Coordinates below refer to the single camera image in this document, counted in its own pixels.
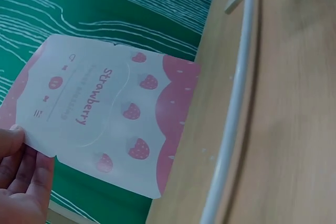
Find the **hand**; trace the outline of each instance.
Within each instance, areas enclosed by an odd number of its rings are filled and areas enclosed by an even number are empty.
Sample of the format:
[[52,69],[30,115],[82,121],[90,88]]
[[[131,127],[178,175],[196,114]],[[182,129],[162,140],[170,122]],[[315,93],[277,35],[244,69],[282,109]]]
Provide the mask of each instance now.
[[45,224],[54,159],[24,144],[24,131],[0,129],[0,223]]

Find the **strawberry text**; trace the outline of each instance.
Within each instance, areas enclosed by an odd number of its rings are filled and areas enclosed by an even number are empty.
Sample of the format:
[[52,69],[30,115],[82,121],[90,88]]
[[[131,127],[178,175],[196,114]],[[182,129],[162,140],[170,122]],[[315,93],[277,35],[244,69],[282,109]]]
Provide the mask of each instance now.
[[86,105],[82,111],[82,115],[79,118],[76,118],[76,122],[81,125],[86,125],[87,119],[89,117],[90,111],[94,104],[99,103],[100,101],[97,98],[97,95],[103,89],[105,82],[111,77],[112,70],[105,68],[104,74],[99,77],[99,83],[96,85],[96,89],[92,90],[90,98],[87,100]]

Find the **pink dot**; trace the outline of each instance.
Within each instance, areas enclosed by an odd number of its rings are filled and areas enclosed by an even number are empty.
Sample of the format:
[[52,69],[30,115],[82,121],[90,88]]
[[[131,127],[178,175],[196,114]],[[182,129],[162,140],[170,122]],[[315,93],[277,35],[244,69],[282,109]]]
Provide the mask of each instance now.
[[63,78],[61,76],[52,77],[49,82],[50,89],[58,89],[63,83]]

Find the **finger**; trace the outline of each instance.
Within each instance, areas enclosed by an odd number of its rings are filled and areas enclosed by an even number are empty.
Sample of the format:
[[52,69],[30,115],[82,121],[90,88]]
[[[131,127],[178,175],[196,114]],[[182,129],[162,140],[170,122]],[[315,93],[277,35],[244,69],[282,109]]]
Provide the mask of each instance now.
[[23,144],[24,137],[24,130],[18,125],[13,125],[9,131],[0,129],[0,158],[16,153]]
[[36,154],[36,150],[26,146],[16,177],[8,187],[12,194],[25,193],[27,191],[35,170]]
[[19,169],[25,146],[17,151],[14,155],[5,157],[0,163],[0,188],[7,189],[14,180],[17,170]]
[[33,196],[41,205],[42,211],[47,214],[49,197],[54,175],[54,159],[37,153],[35,171],[27,194]]

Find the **pink wavy border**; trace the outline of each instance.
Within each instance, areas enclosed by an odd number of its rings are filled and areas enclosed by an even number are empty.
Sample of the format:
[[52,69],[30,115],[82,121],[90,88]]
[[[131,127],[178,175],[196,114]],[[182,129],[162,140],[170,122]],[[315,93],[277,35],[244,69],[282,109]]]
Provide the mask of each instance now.
[[156,180],[163,195],[173,165],[178,144],[184,129],[197,78],[201,71],[198,64],[165,55],[163,69],[172,81],[160,94],[155,115],[157,124],[166,137],[156,165]]
[[2,106],[0,107],[0,128],[9,129],[13,124],[16,123],[17,100],[26,88],[29,70],[41,57],[45,48],[46,41],[36,50],[9,90],[4,102],[2,103]]

